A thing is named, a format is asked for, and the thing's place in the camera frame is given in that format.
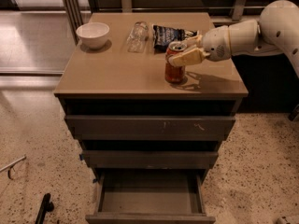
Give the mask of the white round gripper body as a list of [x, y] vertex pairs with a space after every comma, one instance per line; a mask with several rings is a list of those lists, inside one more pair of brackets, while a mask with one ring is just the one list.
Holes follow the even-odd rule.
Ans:
[[218, 62], [230, 59], [232, 56], [230, 48], [229, 27], [221, 26], [209, 30], [203, 35], [202, 47], [207, 53], [207, 59]]

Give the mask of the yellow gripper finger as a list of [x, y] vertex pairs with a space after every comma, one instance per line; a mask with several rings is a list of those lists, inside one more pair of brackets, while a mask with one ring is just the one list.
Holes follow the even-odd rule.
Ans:
[[196, 46], [197, 48], [201, 48], [202, 47], [202, 35], [196, 35], [193, 37], [189, 37], [187, 39], [184, 40], [184, 43], [188, 46]]
[[191, 48], [178, 54], [172, 55], [168, 61], [175, 67], [189, 66], [201, 63], [209, 56], [203, 48]]

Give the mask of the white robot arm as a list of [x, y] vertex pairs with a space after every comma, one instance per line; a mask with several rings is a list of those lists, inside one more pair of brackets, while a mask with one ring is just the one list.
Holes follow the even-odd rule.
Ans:
[[299, 7], [277, 0], [265, 7], [258, 20], [242, 21], [209, 30], [183, 41], [187, 48], [168, 58], [173, 66], [213, 62], [232, 56], [285, 54], [299, 76]]

